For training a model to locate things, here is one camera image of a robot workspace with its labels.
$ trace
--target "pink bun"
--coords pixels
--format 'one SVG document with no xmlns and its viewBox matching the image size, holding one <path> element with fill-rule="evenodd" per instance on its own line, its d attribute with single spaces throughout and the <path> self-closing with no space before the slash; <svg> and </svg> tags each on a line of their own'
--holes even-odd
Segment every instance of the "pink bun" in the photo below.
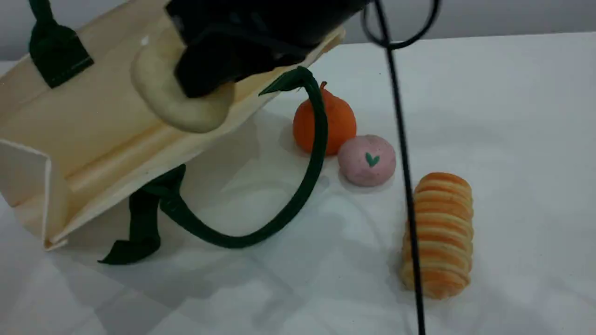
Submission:
<svg viewBox="0 0 596 335">
<path fill-rule="evenodd" d="M 337 160 L 346 179 L 361 187 L 381 185 L 395 172 L 395 150 L 376 135 L 349 139 L 339 149 Z"/>
</svg>

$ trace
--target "black cable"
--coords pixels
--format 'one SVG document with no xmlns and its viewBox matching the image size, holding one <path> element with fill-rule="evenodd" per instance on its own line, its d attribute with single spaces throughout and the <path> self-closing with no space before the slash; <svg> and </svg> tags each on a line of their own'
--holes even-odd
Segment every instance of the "black cable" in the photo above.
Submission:
<svg viewBox="0 0 596 335">
<path fill-rule="evenodd" d="M 387 63 L 389 65 L 389 72 L 391 74 L 391 86 L 393 91 L 393 103 L 395 105 L 395 115 L 398 124 L 398 136 L 399 136 L 399 148 L 401 152 L 402 167 L 403 167 L 403 183 L 406 193 L 406 206 L 408 210 L 408 222 L 410 231 L 410 244 L 412 247 L 412 263 L 414 267 L 414 286 L 416 296 L 416 312 L 418 316 L 418 333 L 419 335 L 425 335 L 426 329 L 424 325 L 424 303 L 422 295 L 422 280 L 420 274 L 420 253 L 418 251 L 418 234 L 416 231 L 416 218 L 414 212 L 414 195 L 412 192 L 412 182 L 409 169 L 409 155 L 408 155 L 408 144 L 406 141 L 405 125 L 403 121 L 403 113 L 401 106 L 401 98 L 399 95 L 399 84 L 398 84 L 398 71 L 395 66 L 395 60 L 393 59 L 393 50 L 405 48 L 408 45 L 413 44 L 426 34 L 439 13 L 440 0 L 433 0 L 430 14 L 427 18 L 424 27 L 412 38 L 409 38 L 403 42 L 391 42 L 389 33 L 389 27 L 387 25 L 387 19 L 385 18 L 383 4 L 380 0 L 374 0 L 375 8 L 377 11 L 377 18 L 381 29 L 381 38 L 374 36 L 368 28 L 367 22 L 367 9 L 364 8 L 361 14 L 362 28 L 367 38 L 376 45 L 385 49 L 387 56 Z"/>
</svg>

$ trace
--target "striped bread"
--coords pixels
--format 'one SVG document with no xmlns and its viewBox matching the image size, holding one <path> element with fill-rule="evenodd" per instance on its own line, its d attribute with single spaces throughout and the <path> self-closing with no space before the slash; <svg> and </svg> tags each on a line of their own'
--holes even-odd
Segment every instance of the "striped bread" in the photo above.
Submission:
<svg viewBox="0 0 596 335">
<path fill-rule="evenodd" d="M 470 283 L 472 269 L 472 189 L 462 178 L 434 172 L 414 190 L 416 231 L 423 294 L 444 299 L 461 293 Z M 414 289 L 409 225 L 403 237 L 399 276 Z"/>
</svg>

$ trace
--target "white wall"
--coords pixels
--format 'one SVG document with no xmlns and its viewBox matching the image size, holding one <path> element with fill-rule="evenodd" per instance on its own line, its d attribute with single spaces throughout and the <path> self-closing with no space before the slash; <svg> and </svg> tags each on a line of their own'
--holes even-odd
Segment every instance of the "white wall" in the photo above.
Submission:
<svg viewBox="0 0 596 335">
<path fill-rule="evenodd" d="M 62 24 L 73 28 L 124 0 L 50 0 Z M 394 39 L 420 28 L 430 0 L 385 0 Z M 0 0 L 0 59 L 27 51 L 33 15 L 27 0 Z M 346 42 L 365 41 L 359 17 L 346 23 Z M 429 38 L 596 30 L 596 0 L 443 0 Z"/>
</svg>

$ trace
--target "paper bag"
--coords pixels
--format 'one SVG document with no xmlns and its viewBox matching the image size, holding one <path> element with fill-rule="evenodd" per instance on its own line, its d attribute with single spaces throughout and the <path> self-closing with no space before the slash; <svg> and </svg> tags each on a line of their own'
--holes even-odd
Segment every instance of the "paper bag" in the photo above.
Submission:
<svg viewBox="0 0 596 335">
<path fill-rule="evenodd" d="M 191 134 L 155 117 L 131 82 L 135 55 L 169 20 L 166 2 L 133 0 L 78 30 L 94 63 L 60 86 L 44 82 L 30 55 L 0 78 L 0 192 L 46 250 L 233 132 L 276 96 L 260 91 L 344 37 L 338 28 L 303 63 L 236 83 L 224 123 Z"/>
</svg>

